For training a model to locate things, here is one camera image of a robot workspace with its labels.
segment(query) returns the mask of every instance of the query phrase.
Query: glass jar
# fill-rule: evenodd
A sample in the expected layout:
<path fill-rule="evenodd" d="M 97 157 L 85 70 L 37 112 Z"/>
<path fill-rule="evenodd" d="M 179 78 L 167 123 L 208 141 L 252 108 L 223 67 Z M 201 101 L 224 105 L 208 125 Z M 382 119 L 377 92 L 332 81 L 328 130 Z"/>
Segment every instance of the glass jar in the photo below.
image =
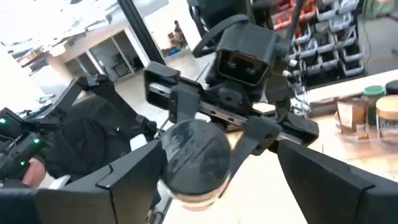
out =
<path fill-rule="evenodd" d="M 386 84 L 386 95 L 398 95 L 398 80 Z"/>
<path fill-rule="evenodd" d="M 210 208 L 231 178 L 232 150 L 224 132 L 193 119 L 173 125 L 161 141 L 167 155 L 162 183 L 169 195 L 190 211 Z"/>
<path fill-rule="evenodd" d="M 377 101 L 377 133 L 379 139 L 398 144 L 398 95 L 385 96 Z"/>
<path fill-rule="evenodd" d="M 368 106 L 368 125 L 376 125 L 376 102 L 386 94 L 383 86 L 374 85 L 366 87 L 363 95 L 369 102 Z"/>

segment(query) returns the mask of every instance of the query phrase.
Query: storage rack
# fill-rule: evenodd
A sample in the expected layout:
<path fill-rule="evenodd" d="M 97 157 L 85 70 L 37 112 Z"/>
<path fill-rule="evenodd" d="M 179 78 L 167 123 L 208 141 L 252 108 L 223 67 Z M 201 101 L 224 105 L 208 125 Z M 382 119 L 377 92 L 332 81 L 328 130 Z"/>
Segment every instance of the storage rack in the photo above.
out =
<path fill-rule="evenodd" d="M 305 0 L 289 57 L 298 61 L 294 75 L 306 86 L 336 82 L 364 73 L 363 48 L 358 41 L 356 8 L 359 0 Z M 294 0 L 284 0 L 272 16 L 283 32 L 292 20 Z"/>

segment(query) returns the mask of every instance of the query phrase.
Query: green lid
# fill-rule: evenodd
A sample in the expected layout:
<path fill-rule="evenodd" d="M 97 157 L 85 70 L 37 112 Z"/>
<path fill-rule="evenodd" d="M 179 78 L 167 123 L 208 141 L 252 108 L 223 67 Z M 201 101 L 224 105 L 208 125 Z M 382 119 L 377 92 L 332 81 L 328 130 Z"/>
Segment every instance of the green lid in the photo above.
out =
<path fill-rule="evenodd" d="M 385 89 L 383 86 L 369 86 L 363 90 L 363 94 L 366 96 L 384 96 Z"/>

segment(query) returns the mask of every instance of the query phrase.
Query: person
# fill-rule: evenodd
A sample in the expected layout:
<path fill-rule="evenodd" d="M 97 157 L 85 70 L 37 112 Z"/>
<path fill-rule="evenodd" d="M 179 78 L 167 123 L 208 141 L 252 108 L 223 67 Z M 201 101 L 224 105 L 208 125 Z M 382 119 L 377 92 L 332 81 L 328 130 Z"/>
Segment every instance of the person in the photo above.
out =
<path fill-rule="evenodd" d="M 180 42 L 181 46 L 184 47 L 187 42 L 181 30 L 180 24 L 178 23 L 178 21 L 174 21 L 174 25 L 175 25 L 174 28 L 175 38 Z"/>
<path fill-rule="evenodd" d="M 32 158 L 22 183 L 36 188 L 46 172 L 78 180 L 131 152 L 130 140 L 143 130 L 130 131 L 132 122 L 100 96 L 91 96 L 72 106 L 63 127 L 54 133 L 54 148 Z M 157 192 L 150 210 L 161 200 Z"/>

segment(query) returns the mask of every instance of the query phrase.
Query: wooden table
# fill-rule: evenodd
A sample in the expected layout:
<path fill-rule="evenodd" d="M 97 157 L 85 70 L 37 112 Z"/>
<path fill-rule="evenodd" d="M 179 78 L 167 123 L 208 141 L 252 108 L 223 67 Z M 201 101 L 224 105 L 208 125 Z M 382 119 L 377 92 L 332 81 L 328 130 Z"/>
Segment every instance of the wooden table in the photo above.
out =
<path fill-rule="evenodd" d="M 336 92 L 351 95 L 361 92 L 367 85 L 383 85 L 393 79 L 398 79 L 396 70 L 312 90 L 309 97 L 313 101 L 334 97 Z M 273 106 L 261 104 L 255 108 L 266 111 L 273 109 Z M 311 149 L 390 179 L 398 177 L 398 154 L 395 154 L 394 150 L 384 147 L 378 141 L 360 144 L 345 141 L 336 134 L 334 116 L 323 116 L 314 120 L 320 127 L 320 137 L 310 146 Z M 240 133 L 228 135 L 232 146 L 236 144 L 239 136 Z M 261 156 L 250 156 L 245 160 L 226 193 L 209 210 L 189 212 L 173 201 L 164 224 L 180 223 L 307 222 L 285 181 L 277 155 L 265 151 Z"/>

